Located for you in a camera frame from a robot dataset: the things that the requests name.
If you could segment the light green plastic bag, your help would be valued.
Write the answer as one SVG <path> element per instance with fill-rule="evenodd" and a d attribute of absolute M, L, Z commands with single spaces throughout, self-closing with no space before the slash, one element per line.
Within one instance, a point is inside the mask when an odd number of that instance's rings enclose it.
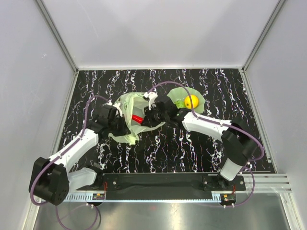
<path fill-rule="evenodd" d="M 119 137 L 116 137 L 110 133 L 108 136 L 114 139 L 116 142 L 135 145 L 136 142 L 140 140 L 140 133 L 154 131 L 165 124 L 165 122 L 160 122 L 153 127 L 149 127 L 141 126 L 138 122 L 132 120 L 133 115 L 145 118 L 144 109 L 148 106 L 148 101 L 145 100 L 143 96 L 143 92 L 129 92 L 121 95 L 116 100 L 116 104 L 120 103 L 120 109 L 130 131 L 130 134 L 121 135 Z"/>

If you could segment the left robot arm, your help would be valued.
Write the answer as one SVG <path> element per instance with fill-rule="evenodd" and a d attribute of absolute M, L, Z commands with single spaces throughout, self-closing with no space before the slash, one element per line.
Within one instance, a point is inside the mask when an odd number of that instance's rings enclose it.
<path fill-rule="evenodd" d="M 31 201 L 39 205 L 34 198 L 55 206 L 61 204 L 68 193 L 84 186 L 97 190 L 103 186 L 103 177 L 99 169 L 86 166 L 76 172 L 70 172 L 73 165 L 91 148 L 109 136 L 124 136 L 130 131 L 120 103 L 105 104 L 100 113 L 90 120 L 69 144 L 49 158 L 38 158 L 33 165 L 29 193 Z"/>

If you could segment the red fruit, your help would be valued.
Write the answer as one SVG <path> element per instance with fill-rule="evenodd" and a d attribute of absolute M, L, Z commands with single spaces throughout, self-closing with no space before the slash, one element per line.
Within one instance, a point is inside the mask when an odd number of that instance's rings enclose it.
<path fill-rule="evenodd" d="M 133 121 L 141 124 L 143 122 L 143 118 L 138 116 L 138 115 L 132 115 L 132 118 L 131 118 Z"/>

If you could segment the green fruit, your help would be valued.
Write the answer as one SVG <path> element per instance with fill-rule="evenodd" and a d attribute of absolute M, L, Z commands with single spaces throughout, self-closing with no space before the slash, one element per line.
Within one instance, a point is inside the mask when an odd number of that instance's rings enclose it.
<path fill-rule="evenodd" d="M 178 109 L 186 108 L 184 101 L 181 100 L 175 101 L 175 105 Z"/>

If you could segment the orange fruit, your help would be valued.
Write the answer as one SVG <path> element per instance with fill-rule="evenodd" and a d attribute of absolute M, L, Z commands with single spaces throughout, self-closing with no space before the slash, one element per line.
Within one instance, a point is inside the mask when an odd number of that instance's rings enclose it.
<path fill-rule="evenodd" d="M 199 99 L 192 94 L 184 99 L 184 103 L 187 109 L 196 108 L 199 105 Z"/>

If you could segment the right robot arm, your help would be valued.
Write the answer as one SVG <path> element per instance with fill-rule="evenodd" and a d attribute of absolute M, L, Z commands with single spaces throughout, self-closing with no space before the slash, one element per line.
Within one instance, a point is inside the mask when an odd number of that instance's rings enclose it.
<path fill-rule="evenodd" d="M 258 148 L 258 140 L 246 131 L 243 120 L 219 120 L 199 115 L 187 108 L 178 109 L 168 96 L 158 96 L 146 92 L 144 99 L 148 106 L 144 109 L 145 127 L 155 127 L 166 123 L 182 130 L 207 135 L 222 143 L 226 161 L 207 186 L 211 189 L 231 190 L 240 170 L 246 166 Z"/>

